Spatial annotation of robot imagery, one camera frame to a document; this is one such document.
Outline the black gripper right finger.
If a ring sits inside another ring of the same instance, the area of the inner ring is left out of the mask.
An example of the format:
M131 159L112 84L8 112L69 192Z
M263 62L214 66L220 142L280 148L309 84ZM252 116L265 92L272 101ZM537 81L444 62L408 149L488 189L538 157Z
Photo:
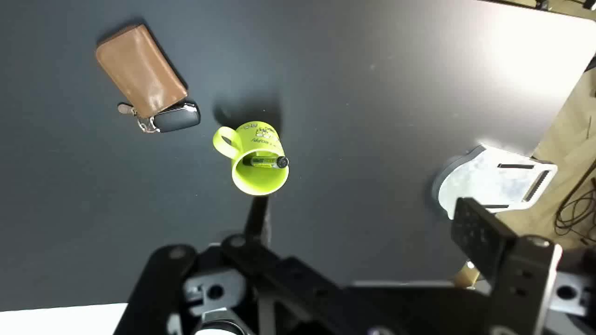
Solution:
M540 335L563 250L552 241L518 237L479 202L457 202L451 237L490 283L486 335Z

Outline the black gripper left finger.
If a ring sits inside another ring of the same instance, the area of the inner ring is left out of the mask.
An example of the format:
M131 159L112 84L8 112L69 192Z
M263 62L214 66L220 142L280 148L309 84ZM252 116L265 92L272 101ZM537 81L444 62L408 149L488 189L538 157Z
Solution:
M283 306L298 311L345 311L345 293L298 257L268 248L268 200L254 198L246 226L222 242L224 259L248 282L259 309Z

